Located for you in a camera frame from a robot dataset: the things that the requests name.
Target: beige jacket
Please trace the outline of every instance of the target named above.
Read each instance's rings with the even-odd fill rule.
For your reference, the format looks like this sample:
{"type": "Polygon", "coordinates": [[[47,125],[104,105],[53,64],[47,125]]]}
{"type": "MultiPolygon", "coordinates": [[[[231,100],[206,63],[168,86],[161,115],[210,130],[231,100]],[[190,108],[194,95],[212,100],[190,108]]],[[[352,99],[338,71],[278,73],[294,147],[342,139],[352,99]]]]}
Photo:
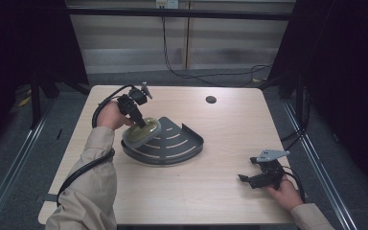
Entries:
{"type": "MultiPolygon", "coordinates": [[[[104,156],[112,148],[114,135],[107,127],[92,129],[84,152],[70,174],[104,156]]],[[[116,173],[109,160],[81,175],[61,194],[61,205],[47,219],[46,229],[116,229],[115,195],[116,173]]],[[[302,230],[333,229],[315,204],[299,205],[291,215],[302,230]]]]}

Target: wooden tabletop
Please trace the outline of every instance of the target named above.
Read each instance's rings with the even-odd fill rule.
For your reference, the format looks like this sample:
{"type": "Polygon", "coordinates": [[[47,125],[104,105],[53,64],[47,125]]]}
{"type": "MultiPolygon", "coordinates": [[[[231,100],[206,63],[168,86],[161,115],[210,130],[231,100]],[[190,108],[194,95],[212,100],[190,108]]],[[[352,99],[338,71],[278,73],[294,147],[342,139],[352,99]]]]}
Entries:
{"type": "MultiPolygon", "coordinates": [[[[56,194],[78,161],[91,131],[94,110],[120,86],[95,86],[80,115],[49,194],[56,194]]],[[[153,100],[140,105],[144,117],[168,117],[204,139],[194,158],[169,167],[140,163],[124,154],[121,139],[127,126],[115,131],[113,163],[118,178],[114,202],[119,224],[276,224],[290,215],[261,189],[252,190],[238,174],[260,174],[249,158],[263,149],[282,150],[265,98],[259,89],[150,86],[153,100]],[[214,96],[216,103],[207,103],[214,96]]],[[[280,163],[288,166],[285,157],[280,163]]],[[[38,220],[56,210],[43,204],[38,220]]]]}

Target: electrical outlet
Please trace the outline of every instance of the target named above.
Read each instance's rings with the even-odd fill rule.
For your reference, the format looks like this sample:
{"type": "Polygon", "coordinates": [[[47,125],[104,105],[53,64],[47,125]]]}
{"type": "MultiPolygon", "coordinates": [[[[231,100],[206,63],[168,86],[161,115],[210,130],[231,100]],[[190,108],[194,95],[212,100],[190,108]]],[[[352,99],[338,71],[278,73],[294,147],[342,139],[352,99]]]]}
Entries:
{"type": "Polygon", "coordinates": [[[157,9],[166,9],[167,8],[167,0],[156,0],[156,8],[157,9]]]}
{"type": "Polygon", "coordinates": [[[178,0],[167,0],[167,9],[178,9],[178,0]]]}

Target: metal rail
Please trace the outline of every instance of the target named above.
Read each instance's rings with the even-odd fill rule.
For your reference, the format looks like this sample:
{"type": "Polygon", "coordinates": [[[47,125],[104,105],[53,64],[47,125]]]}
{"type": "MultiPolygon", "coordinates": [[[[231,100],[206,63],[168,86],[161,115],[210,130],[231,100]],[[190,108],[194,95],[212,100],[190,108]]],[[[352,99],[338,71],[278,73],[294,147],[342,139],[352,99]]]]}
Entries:
{"type": "MultiPolygon", "coordinates": [[[[295,118],[295,111],[290,103],[285,103],[285,109],[288,117],[290,118],[292,125],[295,130],[300,130],[298,121],[295,118]]],[[[345,202],[342,200],[339,192],[331,181],[330,176],[328,175],[327,170],[322,164],[321,158],[316,152],[315,148],[312,145],[312,142],[309,136],[304,133],[300,136],[301,144],[303,145],[304,150],[306,151],[307,157],[309,158],[312,167],[318,176],[318,179],[327,194],[328,199],[330,200],[333,209],[339,218],[340,223],[342,224],[343,229],[346,230],[357,230],[357,226],[349,212],[349,209],[346,207],[345,202]]]]}
{"type": "Polygon", "coordinates": [[[22,145],[22,148],[17,153],[16,158],[14,159],[13,163],[11,164],[11,168],[9,169],[8,173],[5,175],[1,185],[0,185],[0,213],[8,199],[9,195],[11,194],[12,188],[14,183],[16,182],[17,177],[20,175],[23,166],[26,164],[26,161],[31,153],[33,146],[35,145],[35,141],[37,137],[40,135],[41,130],[46,123],[47,116],[49,112],[52,110],[56,100],[52,99],[49,107],[46,109],[46,112],[42,116],[41,120],[34,129],[29,131],[29,134],[22,145]]]}
{"type": "Polygon", "coordinates": [[[109,15],[109,16],[156,16],[156,17],[193,17],[193,18],[224,18],[247,20],[289,21],[291,13],[285,12],[252,12],[252,11],[201,11],[176,9],[140,9],[140,8],[101,8],[101,7],[66,7],[66,8],[20,8],[21,12],[44,14],[73,15],[109,15]]]}

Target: black cable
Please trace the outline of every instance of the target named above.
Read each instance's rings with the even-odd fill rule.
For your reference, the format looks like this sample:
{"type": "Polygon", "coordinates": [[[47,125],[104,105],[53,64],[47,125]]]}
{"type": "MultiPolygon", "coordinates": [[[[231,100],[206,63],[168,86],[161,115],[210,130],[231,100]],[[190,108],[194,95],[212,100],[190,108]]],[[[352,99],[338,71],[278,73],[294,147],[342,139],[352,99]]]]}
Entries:
{"type": "Polygon", "coordinates": [[[60,203],[58,202],[59,196],[62,194],[62,192],[65,191],[65,189],[67,189],[71,185],[71,183],[74,182],[74,180],[76,180],[79,176],[88,172],[92,168],[98,165],[101,165],[102,163],[104,163],[105,161],[107,161],[109,158],[111,158],[114,155],[115,155],[115,150],[112,148],[106,155],[89,162],[88,164],[82,166],[81,168],[73,172],[70,176],[68,176],[67,179],[64,181],[64,183],[62,183],[61,187],[58,190],[57,207],[60,205],[60,203]]]}
{"type": "Polygon", "coordinates": [[[286,79],[292,73],[293,73],[292,71],[285,72],[284,74],[281,74],[281,75],[279,75],[275,78],[271,78],[270,80],[266,81],[265,83],[259,85],[257,88],[263,91],[263,90],[267,89],[268,87],[271,87],[272,85],[278,83],[279,81],[282,81],[282,80],[286,79]]]}
{"type": "MultiPolygon", "coordinates": [[[[124,90],[127,87],[134,88],[134,85],[127,84],[127,85],[122,86],[121,88],[119,88],[118,90],[113,92],[111,95],[109,95],[107,98],[105,98],[100,104],[98,104],[97,109],[95,110],[94,114],[92,115],[92,127],[93,128],[97,126],[98,115],[101,113],[103,108],[112,99],[117,98],[117,96],[115,96],[116,94],[118,94],[119,92],[121,92],[122,90],[124,90]]],[[[70,176],[68,176],[67,179],[64,181],[64,183],[62,183],[61,187],[58,190],[57,207],[60,205],[60,203],[58,202],[59,196],[65,191],[65,189],[67,189],[71,185],[71,183],[73,183],[82,174],[88,172],[89,170],[91,170],[92,168],[94,168],[98,165],[101,165],[102,163],[104,163],[108,159],[112,158],[114,155],[115,155],[115,150],[113,148],[111,148],[111,150],[106,155],[104,155],[104,156],[102,156],[102,157],[100,157],[96,160],[91,161],[90,163],[82,166],[81,168],[79,168],[78,170],[73,172],[70,176]]]]}
{"type": "Polygon", "coordinates": [[[294,146],[295,143],[297,143],[297,141],[300,139],[301,136],[298,136],[294,141],[292,141],[292,143],[285,148],[285,150],[289,150],[292,146],[294,146]]]}
{"type": "Polygon", "coordinates": [[[291,134],[289,134],[288,136],[283,137],[283,138],[281,138],[281,139],[280,139],[282,142],[285,142],[285,141],[290,140],[292,137],[294,137],[295,135],[297,135],[297,134],[298,134],[298,136],[299,136],[299,137],[298,137],[296,140],[294,140],[294,141],[292,142],[292,144],[286,148],[286,150],[288,150],[289,148],[291,148],[291,147],[292,147],[292,145],[294,145],[294,144],[295,144],[295,142],[296,142],[296,141],[297,141],[297,140],[298,140],[302,135],[304,135],[304,133],[306,132],[306,130],[307,130],[307,128],[308,128],[308,125],[309,125],[310,114],[311,114],[311,103],[312,103],[312,99],[311,99],[311,97],[310,97],[310,94],[309,94],[308,90],[307,90],[306,88],[305,88],[304,90],[305,90],[305,91],[304,91],[304,103],[303,103],[303,105],[304,105],[304,107],[303,107],[303,109],[304,109],[304,114],[303,114],[303,121],[302,121],[302,124],[298,127],[298,129],[297,129],[297,130],[292,131],[292,132],[291,132],[291,134]]]}
{"type": "Polygon", "coordinates": [[[100,112],[103,110],[103,108],[114,98],[116,94],[118,94],[119,92],[121,92],[122,90],[124,90],[125,88],[131,87],[133,88],[134,85],[132,84],[127,84],[122,86],[121,88],[119,88],[118,90],[116,90],[115,92],[113,92],[111,95],[109,95],[107,98],[105,98],[100,104],[98,104],[97,109],[95,109],[94,115],[92,116],[92,127],[96,127],[97,126],[97,120],[98,120],[98,115],[100,115],[100,112]]]}
{"type": "Polygon", "coordinates": [[[226,87],[225,85],[220,85],[220,84],[216,84],[216,83],[212,83],[210,81],[204,80],[203,78],[206,77],[213,77],[213,76],[239,76],[239,75],[247,75],[250,74],[250,80],[242,85],[238,85],[238,86],[233,86],[233,87],[245,87],[246,85],[248,85],[250,82],[253,81],[253,73],[259,72],[265,68],[271,67],[272,64],[268,64],[268,65],[255,65],[252,68],[250,68],[250,71],[247,72],[242,72],[242,73],[232,73],[232,74],[208,74],[208,75],[199,75],[199,76],[192,76],[192,75],[187,75],[187,74],[178,74],[176,73],[171,65],[170,65],[170,61],[169,61],[169,55],[168,55],[168,49],[167,49],[167,39],[166,39],[166,19],[165,17],[162,17],[162,24],[163,24],[163,50],[164,50],[164,59],[165,59],[165,63],[167,68],[170,70],[170,72],[172,72],[174,75],[176,75],[177,77],[181,78],[181,79],[196,79],[211,85],[214,85],[216,87],[226,87]]]}
{"type": "Polygon", "coordinates": [[[301,182],[300,176],[298,175],[296,170],[294,170],[294,169],[292,169],[291,167],[288,167],[288,166],[283,166],[283,168],[291,170],[293,175],[295,175],[297,177],[297,179],[301,182]]]}
{"type": "Polygon", "coordinates": [[[303,188],[303,185],[301,184],[299,177],[289,172],[285,172],[285,174],[291,176],[295,180],[295,183],[297,184],[297,187],[298,187],[298,191],[300,192],[301,200],[303,200],[303,202],[306,203],[306,196],[305,196],[304,188],[303,188]]]}

